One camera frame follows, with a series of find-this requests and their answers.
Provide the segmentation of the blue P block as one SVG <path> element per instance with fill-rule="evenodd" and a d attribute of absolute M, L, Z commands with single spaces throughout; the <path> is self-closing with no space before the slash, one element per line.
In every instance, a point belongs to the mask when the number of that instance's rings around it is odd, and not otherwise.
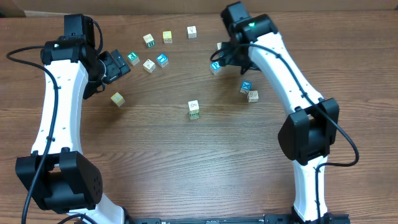
<path fill-rule="evenodd" d="M 219 65 L 219 62 L 212 62 L 210 65 L 210 70 L 214 75 L 217 75 L 221 71 L 221 66 Z"/>

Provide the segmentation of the green 4 block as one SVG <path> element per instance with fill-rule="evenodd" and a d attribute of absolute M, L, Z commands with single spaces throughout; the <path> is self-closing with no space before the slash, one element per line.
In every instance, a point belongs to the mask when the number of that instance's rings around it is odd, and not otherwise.
<path fill-rule="evenodd" d="M 190 119 L 198 119 L 199 118 L 199 111 L 189 111 L 189 117 Z"/>

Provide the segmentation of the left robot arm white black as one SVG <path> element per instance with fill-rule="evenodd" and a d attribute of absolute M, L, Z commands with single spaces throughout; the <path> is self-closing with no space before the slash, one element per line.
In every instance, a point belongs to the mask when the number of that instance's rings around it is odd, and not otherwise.
<path fill-rule="evenodd" d="M 64 214 L 81 223 L 131 223 L 127 210 L 103 192 L 100 170 L 81 149 L 84 100 L 130 69 L 117 51 L 95 40 L 101 29 L 83 14 L 64 17 L 64 34 L 40 47 L 45 96 L 39 132 L 27 157 L 16 161 L 16 174 L 27 189 L 26 204 Z"/>

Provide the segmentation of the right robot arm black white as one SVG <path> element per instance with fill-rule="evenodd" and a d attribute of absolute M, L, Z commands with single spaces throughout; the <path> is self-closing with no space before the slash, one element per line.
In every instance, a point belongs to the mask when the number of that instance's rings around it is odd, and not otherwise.
<path fill-rule="evenodd" d="M 221 12 L 230 37 L 222 44 L 220 65 L 239 66 L 241 73 L 260 70 L 282 102 L 286 119 L 278 133 L 280 148 L 293 162 L 293 221 L 333 223 L 325 203 L 324 163 L 335 142 L 339 106 L 309 84 L 289 55 L 270 17 L 252 17 L 241 2 Z"/>

